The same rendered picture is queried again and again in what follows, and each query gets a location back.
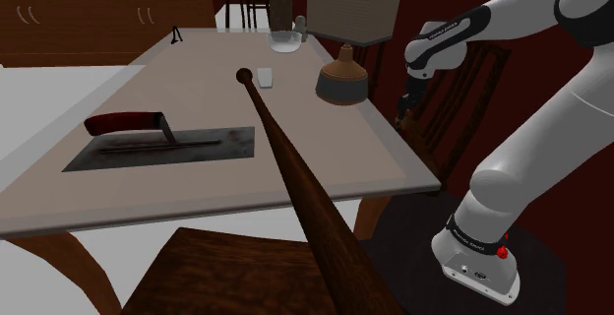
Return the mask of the brown table lamp with shade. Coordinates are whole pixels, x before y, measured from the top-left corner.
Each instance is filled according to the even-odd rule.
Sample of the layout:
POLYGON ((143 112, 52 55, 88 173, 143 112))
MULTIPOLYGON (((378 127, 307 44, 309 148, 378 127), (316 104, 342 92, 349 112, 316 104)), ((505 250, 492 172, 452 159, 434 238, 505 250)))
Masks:
POLYGON ((307 32, 339 41, 338 58, 320 71, 316 95, 336 105, 368 98, 369 79, 353 58, 355 46, 367 47, 393 37, 400 0, 307 0, 307 32))

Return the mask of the small grey shaker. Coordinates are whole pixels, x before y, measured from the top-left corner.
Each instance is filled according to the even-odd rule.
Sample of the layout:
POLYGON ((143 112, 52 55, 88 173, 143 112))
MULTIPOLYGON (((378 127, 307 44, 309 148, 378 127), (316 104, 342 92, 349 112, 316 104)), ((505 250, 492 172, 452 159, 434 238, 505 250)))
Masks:
POLYGON ((302 42, 306 41, 308 33, 306 29, 306 18, 304 16, 299 15, 295 18, 293 30, 301 35, 302 42))

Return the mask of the clear glass bowl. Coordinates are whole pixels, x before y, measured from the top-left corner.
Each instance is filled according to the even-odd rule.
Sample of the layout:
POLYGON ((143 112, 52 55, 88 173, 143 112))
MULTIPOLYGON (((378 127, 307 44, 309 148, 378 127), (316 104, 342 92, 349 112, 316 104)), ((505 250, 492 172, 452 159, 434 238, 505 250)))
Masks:
POLYGON ((271 31, 268 33, 268 46, 278 53, 296 51, 302 44, 302 34, 297 31, 271 31))

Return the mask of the brown wooden baseball bat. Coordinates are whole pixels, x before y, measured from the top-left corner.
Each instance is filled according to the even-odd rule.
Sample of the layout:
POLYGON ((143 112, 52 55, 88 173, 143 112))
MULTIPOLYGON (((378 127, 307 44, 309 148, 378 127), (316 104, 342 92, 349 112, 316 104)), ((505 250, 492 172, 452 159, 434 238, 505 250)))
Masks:
POLYGON ((236 72, 262 120, 294 212, 338 315, 408 315, 360 246, 330 196, 277 124, 247 68, 236 72))

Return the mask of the dark round robot stand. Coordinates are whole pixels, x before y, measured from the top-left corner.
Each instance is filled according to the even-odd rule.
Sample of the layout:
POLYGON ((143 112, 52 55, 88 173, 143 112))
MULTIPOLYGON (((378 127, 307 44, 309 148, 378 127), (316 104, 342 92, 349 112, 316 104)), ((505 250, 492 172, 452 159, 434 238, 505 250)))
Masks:
POLYGON ((448 192, 392 198, 372 238, 362 246, 408 315, 566 315, 565 265, 539 239, 514 225, 510 250, 520 294, 505 306, 445 276, 431 250, 432 237, 460 200, 448 192))

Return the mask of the beige top wooden table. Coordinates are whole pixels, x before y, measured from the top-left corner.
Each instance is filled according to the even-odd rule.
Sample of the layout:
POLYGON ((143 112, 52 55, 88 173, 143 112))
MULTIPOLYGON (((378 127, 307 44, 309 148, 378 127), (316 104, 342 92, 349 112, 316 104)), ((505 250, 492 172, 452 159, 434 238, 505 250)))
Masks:
POLYGON ((8 231, 71 226, 121 300, 179 226, 302 238, 265 132, 251 158, 70 172, 89 142, 84 120, 160 111, 174 130, 259 127, 237 70, 269 68, 262 98, 347 215, 361 197, 434 190, 432 172, 368 101, 335 106, 315 85, 328 52, 292 53, 262 32, 183 30, 128 66, 0 69, 0 315, 96 315, 84 293, 46 262, 2 240, 8 231))

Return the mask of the brown wooden cabinet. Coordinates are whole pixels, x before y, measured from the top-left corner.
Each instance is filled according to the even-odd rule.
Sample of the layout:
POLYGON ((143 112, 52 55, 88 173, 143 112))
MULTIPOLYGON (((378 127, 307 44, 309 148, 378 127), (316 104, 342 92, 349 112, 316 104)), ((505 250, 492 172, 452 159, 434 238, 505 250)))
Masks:
POLYGON ((0 65, 124 65, 174 28, 214 26, 213 0, 0 0, 0 65))

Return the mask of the red handled steel trowel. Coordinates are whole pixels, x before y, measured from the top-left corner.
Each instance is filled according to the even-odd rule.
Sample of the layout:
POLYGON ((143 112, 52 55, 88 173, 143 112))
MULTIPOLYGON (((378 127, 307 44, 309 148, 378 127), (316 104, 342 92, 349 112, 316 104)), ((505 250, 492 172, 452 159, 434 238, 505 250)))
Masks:
POLYGON ((114 112, 91 116, 84 126, 92 140, 66 172, 251 158, 255 128, 173 130, 158 112, 114 112))

